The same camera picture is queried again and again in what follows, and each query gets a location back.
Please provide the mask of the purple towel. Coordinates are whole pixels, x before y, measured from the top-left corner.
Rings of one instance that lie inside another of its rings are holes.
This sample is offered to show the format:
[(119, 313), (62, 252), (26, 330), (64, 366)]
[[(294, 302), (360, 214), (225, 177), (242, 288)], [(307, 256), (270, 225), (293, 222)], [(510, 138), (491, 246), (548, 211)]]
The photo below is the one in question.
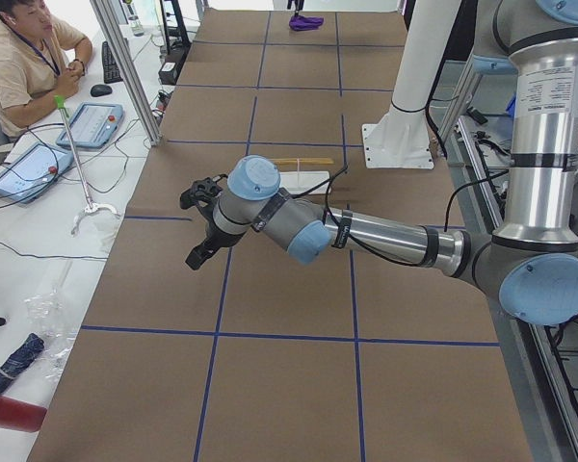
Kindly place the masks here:
[(312, 31), (319, 29), (325, 20), (321, 16), (303, 16), (294, 14), (289, 20), (289, 27), (295, 32)]

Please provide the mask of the silver reacher grabber tool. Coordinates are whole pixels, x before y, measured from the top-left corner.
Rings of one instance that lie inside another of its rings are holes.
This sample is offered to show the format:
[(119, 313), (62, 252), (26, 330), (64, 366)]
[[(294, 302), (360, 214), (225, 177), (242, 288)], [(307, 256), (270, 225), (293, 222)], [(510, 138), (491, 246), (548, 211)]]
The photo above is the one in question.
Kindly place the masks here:
[(57, 109), (59, 111), (59, 114), (60, 114), (62, 121), (63, 121), (63, 124), (64, 124), (64, 128), (66, 130), (66, 137), (68, 139), (70, 151), (73, 155), (73, 161), (75, 163), (75, 167), (76, 167), (77, 173), (79, 175), (80, 184), (81, 184), (81, 187), (83, 189), (83, 193), (84, 193), (85, 201), (86, 201), (86, 205), (83, 208), (83, 210), (80, 211), (73, 219), (73, 226), (71, 229), (71, 235), (75, 236), (79, 231), (79, 225), (80, 225), (81, 221), (85, 217), (91, 217), (91, 216), (93, 216), (93, 215), (95, 215), (101, 211), (108, 211), (116, 218), (120, 218), (120, 214), (114, 205), (108, 204), (108, 203), (98, 203), (98, 202), (95, 202), (93, 200), (92, 193), (90, 191), (89, 184), (88, 184), (88, 181), (86, 179), (85, 172), (82, 168), (82, 163), (81, 163), (80, 158), (79, 158), (77, 146), (76, 146), (75, 140), (74, 140), (72, 133), (71, 133), (71, 129), (70, 129), (70, 125), (69, 125), (69, 119), (68, 119), (67, 114), (66, 114), (65, 99), (62, 96), (57, 95), (54, 97), (54, 101), (56, 103)]

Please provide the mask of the upper blue teach pendant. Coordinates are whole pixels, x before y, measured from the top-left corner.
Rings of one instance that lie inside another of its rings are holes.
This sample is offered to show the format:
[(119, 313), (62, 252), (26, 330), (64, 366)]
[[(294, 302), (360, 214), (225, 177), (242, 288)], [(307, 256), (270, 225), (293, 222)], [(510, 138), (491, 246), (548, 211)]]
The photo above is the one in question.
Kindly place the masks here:
[(69, 119), (75, 145), (91, 150), (104, 146), (118, 129), (123, 116), (120, 104), (81, 103)]

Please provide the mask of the blue teach pendant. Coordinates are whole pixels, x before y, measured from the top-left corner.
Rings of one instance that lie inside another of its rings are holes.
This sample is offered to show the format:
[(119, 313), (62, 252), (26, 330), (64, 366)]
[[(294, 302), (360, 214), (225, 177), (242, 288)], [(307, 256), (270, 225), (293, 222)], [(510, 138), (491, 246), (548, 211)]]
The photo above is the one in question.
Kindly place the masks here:
[(42, 195), (73, 162), (73, 154), (36, 142), (0, 170), (0, 197), (29, 203)]
[(91, 150), (104, 146), (118, 129), (123, 116), (120, 104), (81, 103), (69, 119), (75, 145)]

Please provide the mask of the clear crumpled plastic bag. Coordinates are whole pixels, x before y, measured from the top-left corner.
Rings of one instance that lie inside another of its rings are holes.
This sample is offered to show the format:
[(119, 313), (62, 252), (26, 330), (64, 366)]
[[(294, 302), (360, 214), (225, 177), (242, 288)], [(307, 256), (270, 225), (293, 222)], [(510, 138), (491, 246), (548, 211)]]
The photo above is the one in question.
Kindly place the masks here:
[(24, 300), (32, 331), (44, 342), (40, 369), (54, 383), (65, 370), (78, 332), (65, 291), (71, 268), (70, 260), (50, 264), (34, 293)]

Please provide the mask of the black box on table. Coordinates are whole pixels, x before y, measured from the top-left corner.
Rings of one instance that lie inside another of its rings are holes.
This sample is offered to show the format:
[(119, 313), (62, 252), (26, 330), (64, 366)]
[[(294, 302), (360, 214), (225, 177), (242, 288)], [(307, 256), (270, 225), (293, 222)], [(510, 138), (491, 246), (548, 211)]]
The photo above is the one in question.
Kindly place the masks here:
[(175, 86), (182, 67), (186, 62), (188, 50), (178, 48), (171, 50), (164, 58), (158, 71), (158, 77), (163, 85)]

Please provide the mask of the black computer mouse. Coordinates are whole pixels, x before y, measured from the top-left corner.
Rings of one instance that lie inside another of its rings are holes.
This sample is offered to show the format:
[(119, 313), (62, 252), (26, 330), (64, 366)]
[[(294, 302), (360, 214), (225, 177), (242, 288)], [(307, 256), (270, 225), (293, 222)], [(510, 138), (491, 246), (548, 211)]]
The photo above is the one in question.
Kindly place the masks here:
[(90, 89), (91, 97), (102, 97), (110, 95), (113, 92), (113, 89), (109, 85), (105, 84), (96, 84), (93, 85)]

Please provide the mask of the lower blue teach pendant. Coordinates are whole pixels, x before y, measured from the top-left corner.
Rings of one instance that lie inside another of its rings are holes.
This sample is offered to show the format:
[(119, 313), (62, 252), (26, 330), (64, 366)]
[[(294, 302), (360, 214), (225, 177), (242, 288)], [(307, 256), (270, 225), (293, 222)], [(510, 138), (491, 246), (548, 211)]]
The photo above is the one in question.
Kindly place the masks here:
[(42, 195), (73, 162), (73, 154), (36, 142), (0, 170), (0, 197), (29, 203)]

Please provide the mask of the black keyboard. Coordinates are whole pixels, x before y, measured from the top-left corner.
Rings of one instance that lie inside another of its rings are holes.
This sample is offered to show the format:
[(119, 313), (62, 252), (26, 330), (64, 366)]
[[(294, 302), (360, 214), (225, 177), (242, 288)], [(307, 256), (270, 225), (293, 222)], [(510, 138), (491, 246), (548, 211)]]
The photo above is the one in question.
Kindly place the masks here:
[(103, 41), (101, 44), (101, 63), (103, 81), (106, 85), (120, 82), (122, 80), (118, 63), (107, 41)]

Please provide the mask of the folded dark blue umbrella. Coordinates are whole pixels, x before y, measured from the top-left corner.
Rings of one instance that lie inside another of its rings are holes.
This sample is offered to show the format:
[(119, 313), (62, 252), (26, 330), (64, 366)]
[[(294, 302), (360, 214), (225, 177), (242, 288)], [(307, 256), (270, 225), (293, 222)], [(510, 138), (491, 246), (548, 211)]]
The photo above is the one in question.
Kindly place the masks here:
[(45, 343), (36, 333), (30, 333), (24, 343), (0, 367), (0, 395), (24, 373), (43, 353)]

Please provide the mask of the seated person beige shirt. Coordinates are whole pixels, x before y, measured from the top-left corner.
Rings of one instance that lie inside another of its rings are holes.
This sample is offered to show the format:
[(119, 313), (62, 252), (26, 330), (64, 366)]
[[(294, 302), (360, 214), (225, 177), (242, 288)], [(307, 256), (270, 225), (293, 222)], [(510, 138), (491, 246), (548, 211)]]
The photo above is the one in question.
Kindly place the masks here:
[(19, 138), (79, 90), (92, 42), (43, 1), (0, 1), (0, 128)]

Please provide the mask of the red cylinder bottle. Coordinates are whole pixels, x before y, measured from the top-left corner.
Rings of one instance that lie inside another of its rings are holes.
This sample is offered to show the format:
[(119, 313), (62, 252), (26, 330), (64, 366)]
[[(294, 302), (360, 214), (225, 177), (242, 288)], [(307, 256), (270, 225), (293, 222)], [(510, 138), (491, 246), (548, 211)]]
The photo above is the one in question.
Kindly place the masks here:
[(0, 396), (0, 428), (36, 432), (40, 430), (46, 413), (45, 407)]

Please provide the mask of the aluminium frame post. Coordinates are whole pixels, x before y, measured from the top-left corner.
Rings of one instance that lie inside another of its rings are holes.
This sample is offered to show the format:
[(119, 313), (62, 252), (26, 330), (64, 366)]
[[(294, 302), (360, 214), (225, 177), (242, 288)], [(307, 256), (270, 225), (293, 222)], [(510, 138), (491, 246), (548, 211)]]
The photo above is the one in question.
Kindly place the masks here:
[(131, 59), (129, 48), (121, 33), (114, 8), (111, 6), (111, 2), (106, 0), (91, 0), (91, 5), (104, 38), (108, 41), (110, 49), (116, 58), (123, 83), (144, 127), (147, 138), (152, 146), (156, 146), (159, 144), (162, 135), (149, 107), (144, 87)]

